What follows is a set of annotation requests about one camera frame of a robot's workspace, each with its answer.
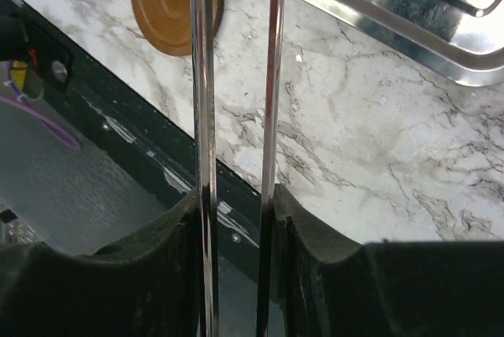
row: gray metal panel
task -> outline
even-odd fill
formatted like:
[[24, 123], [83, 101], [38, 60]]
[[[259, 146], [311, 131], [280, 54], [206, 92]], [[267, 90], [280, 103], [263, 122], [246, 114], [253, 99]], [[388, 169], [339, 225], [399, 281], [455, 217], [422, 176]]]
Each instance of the gray metal panel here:
[[[3, 86], [0, 92], [12, 95]], [[61, 120], [47, 104], [36, 107]], [[70, 150], [33, 117], [0, 102], [0, 199], [54, 249], [72, 255], [93, 253], [165, 211], [106, 152], [80, 138], [83, 150]]]

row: yellow object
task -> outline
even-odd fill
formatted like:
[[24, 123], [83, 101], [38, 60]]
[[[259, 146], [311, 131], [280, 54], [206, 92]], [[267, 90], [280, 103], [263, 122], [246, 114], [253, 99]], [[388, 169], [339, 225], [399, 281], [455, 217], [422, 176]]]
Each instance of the yellow object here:
[[28, 74], [28, 65], [22, 61], [13, 61], [10, 68], [10, 78], [16, 83], [21, 90], [24, 89], [26, 83], [26, 75]]

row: chrome rod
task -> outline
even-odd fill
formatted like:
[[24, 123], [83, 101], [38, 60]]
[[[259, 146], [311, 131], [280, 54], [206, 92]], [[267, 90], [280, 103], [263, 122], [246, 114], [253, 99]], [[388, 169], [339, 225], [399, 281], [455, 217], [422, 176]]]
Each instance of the chrome rod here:
[[199, 210], [201, 214], [202, 295], [200, 335], [219, 335], [217, 282], [217, 172], [213, 98], [212, 0], [191, 0], [193, 103]]
[[278, 92], [284, 31], [284, 0], [269, 0], [268, 64], [266, 69], [265, 138], [262, 157], [261, 236], [256, 336], [268, 335], [269, 286], [271, 278], [273, 193], [276, 171]]

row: gray marble veining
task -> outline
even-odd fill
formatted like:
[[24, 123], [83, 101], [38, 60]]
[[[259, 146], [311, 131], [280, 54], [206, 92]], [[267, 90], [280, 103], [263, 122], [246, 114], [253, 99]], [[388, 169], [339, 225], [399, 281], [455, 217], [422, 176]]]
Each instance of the gray marble veining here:
[[[191, 58], [156, 51], [130, 0], [25, 1], [193, 135]], [[215, 42], [217, 155], [257, 189], [268, 4], [225, 0]], [[359, 242], [504, 237], [504, 88], [459, 87], [300, 0], [285, 8], [278, 180]]]

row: marble countertop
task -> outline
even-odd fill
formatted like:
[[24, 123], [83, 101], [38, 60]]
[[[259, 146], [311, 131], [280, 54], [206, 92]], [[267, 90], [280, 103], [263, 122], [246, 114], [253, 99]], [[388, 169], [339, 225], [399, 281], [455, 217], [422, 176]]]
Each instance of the marble countertop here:
[[[25, 1], [193, 135], [191, 58], [156, 51], [130, 0]], [[361, 243], [504, 237], [504, 88], [460, 87], [285, 2], [277, 179]], [[225, 0], [215, 42], [217, 154], [257, 189], [268, 6]]]

